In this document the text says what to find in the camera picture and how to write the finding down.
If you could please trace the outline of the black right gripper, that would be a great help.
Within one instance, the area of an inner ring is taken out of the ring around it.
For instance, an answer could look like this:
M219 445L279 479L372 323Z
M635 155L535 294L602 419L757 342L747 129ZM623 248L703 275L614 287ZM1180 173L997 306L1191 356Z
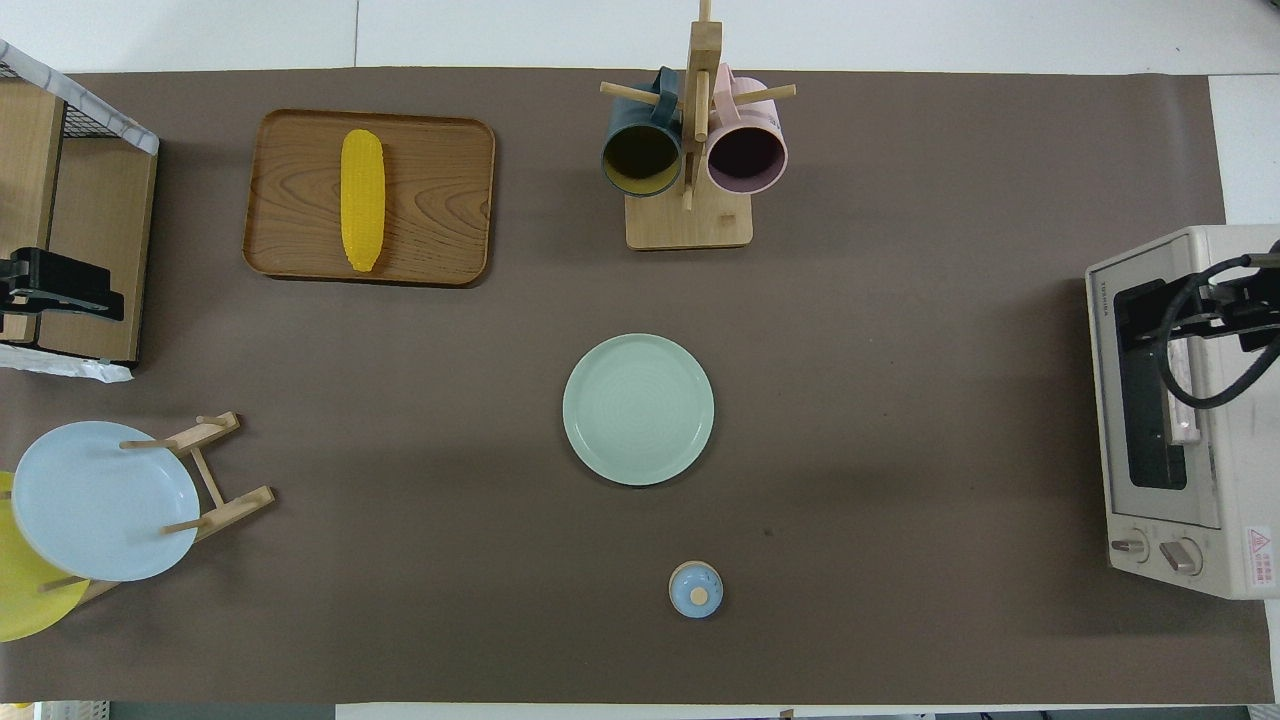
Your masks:
M1219 283L1188 284L1187 307L1216 307L1220 315L1175 322L1175 336L1236 336L1242 351L1260 351L1279 336L1279 269Z

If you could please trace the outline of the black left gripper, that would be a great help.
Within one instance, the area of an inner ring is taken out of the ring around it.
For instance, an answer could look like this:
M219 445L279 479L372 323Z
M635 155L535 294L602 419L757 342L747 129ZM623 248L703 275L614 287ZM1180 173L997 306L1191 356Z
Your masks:
M44 249L31 249L29 260L10 255L1 261L4 343L29 345L38 325L26 306L29 287L40 293L42 313L70 313L123 322L124 297L111 291L110 270ZM61 293L91 293L76 297Z

